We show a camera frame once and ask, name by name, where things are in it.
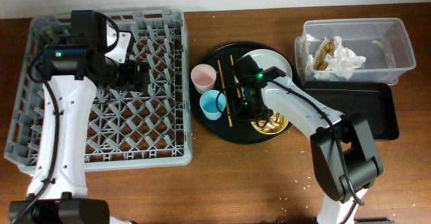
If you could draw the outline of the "food scraps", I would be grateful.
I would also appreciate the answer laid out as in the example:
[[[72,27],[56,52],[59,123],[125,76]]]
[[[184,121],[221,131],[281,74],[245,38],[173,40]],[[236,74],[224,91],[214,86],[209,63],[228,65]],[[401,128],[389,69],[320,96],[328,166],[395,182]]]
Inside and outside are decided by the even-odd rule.
[[[284,117],[280,113],[274,112],[269,118],[252,122],[252,125],[263,132],[275,132],[283,128]]]

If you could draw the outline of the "yellow bowl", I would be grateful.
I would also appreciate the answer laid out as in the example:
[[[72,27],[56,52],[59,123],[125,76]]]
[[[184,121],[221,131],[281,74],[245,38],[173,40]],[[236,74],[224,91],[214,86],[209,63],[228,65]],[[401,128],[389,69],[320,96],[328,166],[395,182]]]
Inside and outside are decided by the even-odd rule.
[[[282,132],[288,125],[289,120],[279,112],[273,112],[267,118],[251,122],[253,128],[264,135],[275,135]]]

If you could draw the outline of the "blue cup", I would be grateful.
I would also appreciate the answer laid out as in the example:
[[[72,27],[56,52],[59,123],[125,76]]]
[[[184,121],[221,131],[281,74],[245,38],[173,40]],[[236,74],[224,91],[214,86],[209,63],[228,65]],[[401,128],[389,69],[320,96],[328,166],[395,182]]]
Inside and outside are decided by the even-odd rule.
[[[199,106],[206,119],[218,120],[226,107],[226,97],[222,92],[211,89],[201,96]]]

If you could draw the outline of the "pink cup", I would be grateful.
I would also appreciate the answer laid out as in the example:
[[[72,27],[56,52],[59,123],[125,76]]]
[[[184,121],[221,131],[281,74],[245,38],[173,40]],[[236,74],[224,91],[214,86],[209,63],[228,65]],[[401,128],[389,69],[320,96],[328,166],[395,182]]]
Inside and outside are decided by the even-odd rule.
[[[191,71],[191,80],[200,94],[213,89],[216,79],[216,70],[208,64],[196,65]]]

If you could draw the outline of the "gold coffee stick wrapper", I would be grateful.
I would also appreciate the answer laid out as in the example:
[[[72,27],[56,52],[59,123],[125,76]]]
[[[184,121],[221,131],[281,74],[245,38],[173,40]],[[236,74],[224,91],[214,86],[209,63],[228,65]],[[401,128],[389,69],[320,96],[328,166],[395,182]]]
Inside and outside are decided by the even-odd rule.
[[[334,50],[334,40],[324,41],[318,49],[317,55],[314,60],[313,69],[317,71],[324,71],[329,65],[326,58],[328,55],[333,56]]]

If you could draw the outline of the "white napkin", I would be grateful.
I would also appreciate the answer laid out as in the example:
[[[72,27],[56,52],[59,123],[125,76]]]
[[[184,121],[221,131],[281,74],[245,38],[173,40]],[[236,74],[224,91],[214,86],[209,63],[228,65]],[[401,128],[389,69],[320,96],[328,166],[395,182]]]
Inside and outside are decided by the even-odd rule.
[[[328,40],[328,38],[325,38],[321,42],[320,46],[324,41]],[[350,80],[353,75],[352,71],[362,67],[363,64],[366,62],[366,57],[359,56],[353,50],[344,47],[342,45],[342,39],[339,36],[336,36],[331,40],[334,40],[335,50],[333,56],[328,55],[326,58],[329,65],[324,71],[318,71],[318,73],[313,73],[313,77],[318,80],[329,81],[339,81],[339,78]],[[317,55],[317,52],[314,56],[312,56],[311,54],[308,55],[308,70],[313,69],[314,60]]]

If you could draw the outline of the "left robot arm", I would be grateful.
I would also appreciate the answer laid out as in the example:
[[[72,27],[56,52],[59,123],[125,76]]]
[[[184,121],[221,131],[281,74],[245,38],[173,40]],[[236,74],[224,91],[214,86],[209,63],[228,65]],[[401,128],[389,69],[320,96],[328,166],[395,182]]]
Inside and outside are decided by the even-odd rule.
[[[27,73],[44,91],[36,171],[25,200],[9,206],[12,223],[117,223],[105,200],[88,198],[84,155],[99,89],[145,92],[150,66],[127,58],[132,34],[103,13],[75,10],[70,33],[46,46]]]

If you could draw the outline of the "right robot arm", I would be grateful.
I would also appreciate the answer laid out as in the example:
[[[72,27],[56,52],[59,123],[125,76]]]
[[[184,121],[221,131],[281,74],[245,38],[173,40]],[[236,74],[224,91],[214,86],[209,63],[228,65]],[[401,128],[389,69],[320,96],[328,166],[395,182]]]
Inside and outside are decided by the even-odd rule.
[[[320,103],[276,66],[262,69],[243,56],[232,68],[248,118],[258,120],[274,110],[309,139],[314,176],[325,193],[316,222],[354,223],[363,196],[383,173],[367,120]]]

